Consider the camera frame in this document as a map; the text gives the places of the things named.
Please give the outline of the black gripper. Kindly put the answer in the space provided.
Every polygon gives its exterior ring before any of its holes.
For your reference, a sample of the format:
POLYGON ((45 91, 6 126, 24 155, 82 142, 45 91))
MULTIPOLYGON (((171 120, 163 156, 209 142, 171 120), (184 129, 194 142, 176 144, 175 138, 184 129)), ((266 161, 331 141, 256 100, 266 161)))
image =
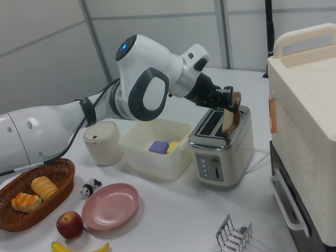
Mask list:
POLYGON ((233 97, 233 93, 232 86, 225 86, 221 89, 213 84, 209 76, 201 73, 192 90, 184 98, 199 107, 232 109, 233 102, 230 99, 233 97))

